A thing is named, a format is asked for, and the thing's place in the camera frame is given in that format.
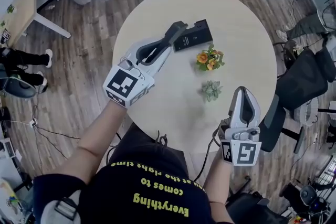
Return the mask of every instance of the yellow flower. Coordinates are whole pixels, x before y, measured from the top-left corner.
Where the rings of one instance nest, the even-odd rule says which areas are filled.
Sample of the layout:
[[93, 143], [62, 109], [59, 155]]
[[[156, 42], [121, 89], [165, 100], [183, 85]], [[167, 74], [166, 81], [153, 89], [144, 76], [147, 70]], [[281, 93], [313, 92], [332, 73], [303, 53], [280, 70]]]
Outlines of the yellow flower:
[[213, 70], [213, 69], [214, 69], [214, 66], [215, 66], [216, 64], [217, 64], [216, 59], [215, 59], [215, 58], [212, 58], [212, 59], [209, 60], [209, 63], [208, 63], [208, 65], [207, 65], [207, 68], [208, 68], [209, 70]]
[[206, 63], [207, 60], [208, 60], [208, 55], [205, 52], [197, 55], [197, 61], [198, 62], [200, 62], [200, 63]]

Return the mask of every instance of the sneaker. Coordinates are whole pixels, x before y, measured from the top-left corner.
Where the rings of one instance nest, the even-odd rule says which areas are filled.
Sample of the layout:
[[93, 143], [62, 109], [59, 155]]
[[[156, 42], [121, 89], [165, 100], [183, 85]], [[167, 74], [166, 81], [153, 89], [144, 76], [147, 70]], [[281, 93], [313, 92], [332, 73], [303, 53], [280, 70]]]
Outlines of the sneaker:
[[52, 61], [51, 61], [51, 59], [53, 58], [53, 57], [52, 57], [52, 56], [53, 56], [52, 50], [47, 49], [47, 50], [46, 50], [46, 54], [49, 55], [49, 62], [48, 62], [48, 64], [46, 65], [46, 67], [47, 67], [47, 68], [50, 68], [51, 65], [53, 64]]
[[47, 79], [44, 77], [43, 73], [41, 71], [38, 71], [36, 74], [41, 75], [43, 77], [43, 83], [41, 86], [45, 87], [48, 83]]
[[286, 34], [286, 32], [284, 32], [284, 31], [282, 31], [282, 30], [276, 30], [276, 33], [277, 33], [277, 36], [281, 39], [281, 40], [283, 40], [283, 41], [285, 41], [285, 42], [287, 42], [287, 34]]

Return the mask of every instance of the person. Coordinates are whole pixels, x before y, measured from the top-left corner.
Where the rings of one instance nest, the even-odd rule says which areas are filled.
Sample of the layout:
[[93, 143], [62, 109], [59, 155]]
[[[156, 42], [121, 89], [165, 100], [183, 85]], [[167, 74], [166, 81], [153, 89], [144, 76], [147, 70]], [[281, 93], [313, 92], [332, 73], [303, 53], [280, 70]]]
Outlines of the person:
[[231, 165], [221, 151], [202, 187], [189, 179], [166, 136], [153, 140], [133, 125], [97, 172], [126, 112], [109, 101], [73, 154], [34, 179], [37, 223], [55, 223], [46, 220], [48, 209], [54, 213], [53, 203], [72, 200], [78, 190], [80, 222], [75, 223], [233, 223], [225, 208]]
[[26, 65], [43, 65], [47, 68], [50, 68], [52, 65], [52, 50], [47, 49], [45, 54], [36, 55], [36, 54], [28, 54], [21, 50], [15, 50], [10, 48], [0, 48], [0, 63], [5, 66], [7, 75], [10, 77], [11, 75], [18, 75], [22, 80], [27, 83], [40, 86], [41, 92], [44, 92], [47, 88], [47, 79], [44, 77], [41, 71], [36, 74], [30, 74], [25, 72], [24, 69], [18, 66], [26, 66]]
[[299, 22], [292, 29], [286, 29], [286, 31], [277, 29], [277, 36], [282, 41], [286, 42], [287, 40], [291, 40], [306, 34], [321, 34], [324, 36], [326, 32], [336, 30], [336, 0], [332, 0], [332, 3], [326, 2], [325, 4], [326, 8], [320, 14], [323, 23], [321, 22], [321, 19], [316, 12], [299, 20]]

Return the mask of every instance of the wooden floor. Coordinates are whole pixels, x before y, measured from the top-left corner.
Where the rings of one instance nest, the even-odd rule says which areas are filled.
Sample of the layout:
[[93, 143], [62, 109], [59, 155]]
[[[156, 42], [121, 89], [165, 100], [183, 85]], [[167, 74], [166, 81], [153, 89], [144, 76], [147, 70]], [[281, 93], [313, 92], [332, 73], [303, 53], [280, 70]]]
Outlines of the wooden floor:
[[[27, 30], [28, 36], [22, 37], [15, 46], [16, 49], [35, 54], [42, 54], [46, 49], [52, 49], [54, 58], [51, 69], [33, 67], [33, 72], [42, 71], [46, 75], [49, 82], [46, 93], [27, 101], [6, 98], [13, 120], [29, 122], [32, 119], [33, 106], [38, 103], [36, 114], [38, 114], [39, 126], [54, 132], [80, 137], [83, 130], [97, 117], [108, 101], [103, 94], [102, 84], [112, 65], [114, 42], [124, 20], [141, 1], [143, 0], [109, 0], [106, 2], [93, 0], [82, 7], [71, 0], [60, 0], [53, 2], [54, 9], [42, 10], [43, 16], [68, 30], [72, 37], [63, 38], [34, 22]], [[311, 0], [240, 1], [260, 19], [273, 42], [279, 41], [275, 34], [276, 29], [284, 28], [285, 25], [292, 27], [299, 19], [314, 12]], [[312, 44], [319, 39], [317, 35], [307, 35], [302, 40], [297, 39], [297, 42]], [[320, 47], [321, 41], [311, 46], [313, 50]], [[276, 48], [275, 52], [280, 74], [285, 68], [280, 50]], [[320, 107], [326, 107], [334, 95], [334, 87], [330, 85], [328, 92], [319, 98]], [[303, 183], [306, 182], [308, 177], [318, 173], [328, 161], [327, 147], [324, 145], [320, 150], [320, 145], [323, 144], [326, 136], [327, 121], [327, 116], [320, 114], [318, 124], [306, 129], [306, 140], [299, 154], [293, 153], [294, 141], [281, 135], [273, 152], [261, 153], [256, 166], [235, 167], [232, 173], [233, 189], [239, 187], [244, 177], [249, 175], [252, 178], [249, 189], [259, 191], [270, 199], [271, 209], [281, 212], [286, 206], [286, 200], [278, 197], [282, 186], [293, 178]], [[298, 131], [300, 128], [289, 117], [285, 127], [293, 131]], [[46, 133], [43, 130], [41, 132], [65, 156], [69, 156], [77, 144], [76, 140]], [[318, 133], [318, 143], [309, 147], [304, 158], [294, 166], [293, 173], [290, 175], [292, 164], [312, 143], [315, 132]], [[46, 173], [64, 161], [64, 157], [47, 142], [46, 138], [35, 134], [29, 126], [13, 123], [10, 136], [15, 148], [23, 156], [23, 169], [32, 176]], [[201, 169], [204, 155], [185, 154], [191, 179], [195, 178]], [[212, 158], [213, 154], [210, 154], [200, 178], [201, 183], [208, 172]]]

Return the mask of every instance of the black phone box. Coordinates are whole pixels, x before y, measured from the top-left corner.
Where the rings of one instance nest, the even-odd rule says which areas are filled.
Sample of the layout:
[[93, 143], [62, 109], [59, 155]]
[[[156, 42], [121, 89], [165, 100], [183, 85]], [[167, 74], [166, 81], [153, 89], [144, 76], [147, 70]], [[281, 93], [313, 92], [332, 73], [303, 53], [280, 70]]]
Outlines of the black phone box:
[[174, 42], [174, 51], [184, 50], [200, 44], [212, 44], [212, 35], [206, 20], [200, 20], [195, 26], [186, 29], [181, 36]]

